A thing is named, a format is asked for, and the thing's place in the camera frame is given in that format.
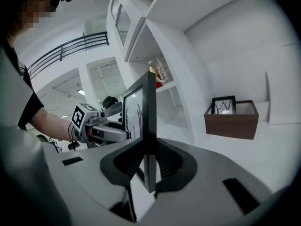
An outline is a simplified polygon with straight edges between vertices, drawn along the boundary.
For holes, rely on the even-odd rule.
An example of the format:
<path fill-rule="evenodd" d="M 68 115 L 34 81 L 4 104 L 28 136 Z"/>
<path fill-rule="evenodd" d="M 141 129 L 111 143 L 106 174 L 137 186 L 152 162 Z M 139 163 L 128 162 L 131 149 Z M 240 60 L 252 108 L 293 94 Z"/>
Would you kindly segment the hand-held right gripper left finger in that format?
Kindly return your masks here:
<path fill-rule="evenodd" d="M 143 160 L 143 139 L 129 139 L 108 145 L 113 151 L 100 160 L 100 170 L 114 185 L 129 187 Z"/>

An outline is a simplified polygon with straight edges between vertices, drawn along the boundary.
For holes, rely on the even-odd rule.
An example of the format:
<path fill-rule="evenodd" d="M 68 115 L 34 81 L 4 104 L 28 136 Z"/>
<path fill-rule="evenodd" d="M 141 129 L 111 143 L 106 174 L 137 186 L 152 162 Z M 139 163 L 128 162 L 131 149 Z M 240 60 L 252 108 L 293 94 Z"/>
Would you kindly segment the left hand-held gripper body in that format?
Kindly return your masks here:
<path fill-rule="evenodd" d="M 96 108 L 87 103 L 77 103 L 70 123 L 70 141 L 75 147 L 74 141 L 87 144 L 88 148 L 104 145 L 104 142 L 95 138 L 92 127 L 96 124 L 106 122 L 107 117 L 101 117 Z"/>

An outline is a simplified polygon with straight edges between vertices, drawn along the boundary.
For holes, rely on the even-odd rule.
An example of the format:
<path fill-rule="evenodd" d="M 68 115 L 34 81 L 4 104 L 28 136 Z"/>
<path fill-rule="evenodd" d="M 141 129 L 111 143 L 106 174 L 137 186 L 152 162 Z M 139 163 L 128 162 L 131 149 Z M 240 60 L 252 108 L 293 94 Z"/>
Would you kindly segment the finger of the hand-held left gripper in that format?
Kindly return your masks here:
<path fill-rule="evenodd" d="M 127 133 L 121 122 L 104 122 L 92 127 L 93 136 L 103 142 L 120 142 L 127 140 Z"/>
<path fill-rule="evenodd" d="M 110 108 L 105 109 L 100 113 L 101 117 L 111 117 L 114 116 L 120 112 L 122 112 L 123 104 L 122 102 L 118 102 L 113 104 Z"/>

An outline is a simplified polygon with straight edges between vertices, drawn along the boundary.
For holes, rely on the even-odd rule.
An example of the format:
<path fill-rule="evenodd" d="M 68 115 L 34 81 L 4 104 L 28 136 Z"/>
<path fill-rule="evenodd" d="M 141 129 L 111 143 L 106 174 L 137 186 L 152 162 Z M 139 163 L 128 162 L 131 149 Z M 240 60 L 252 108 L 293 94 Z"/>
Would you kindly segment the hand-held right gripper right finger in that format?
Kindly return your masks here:
<path fill-rule="evenodd" d="M 179 191 L 196 175 L 197 161 L 175 143 L 157 139 L 155 159 L 159 165 L 161 180 L 156 183 L 156 194 Z"/>

